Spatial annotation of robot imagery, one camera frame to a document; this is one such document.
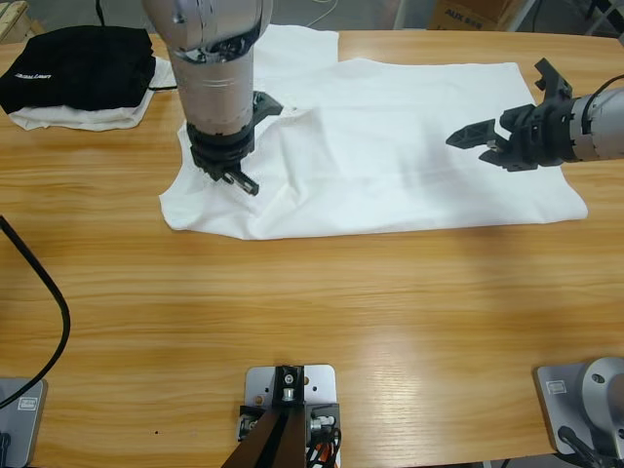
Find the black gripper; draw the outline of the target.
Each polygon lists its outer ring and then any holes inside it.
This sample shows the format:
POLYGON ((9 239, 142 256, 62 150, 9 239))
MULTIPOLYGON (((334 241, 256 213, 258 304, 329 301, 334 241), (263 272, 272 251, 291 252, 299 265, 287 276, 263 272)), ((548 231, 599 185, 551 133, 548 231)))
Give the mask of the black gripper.
POLYGON ((191 143, 192 159, 198 168, 213 181, 223 180, 236 185, 251 196, 258 194, 259 185, 241 167, 242 160, 254 151, 252 124, 232 135, 205 134, 190 123, 186 124, 186 131, 191 143))
POLYGON ((508 172, 556 167, 576 161, 570 137, 575 99, 546 99, 542 104, 508 109, 499 119, 510 132, 508 143, 495 131, 494 119, 463 127, 446 139, 446 144, 470 149, 485 145, 479 159, 508 172))

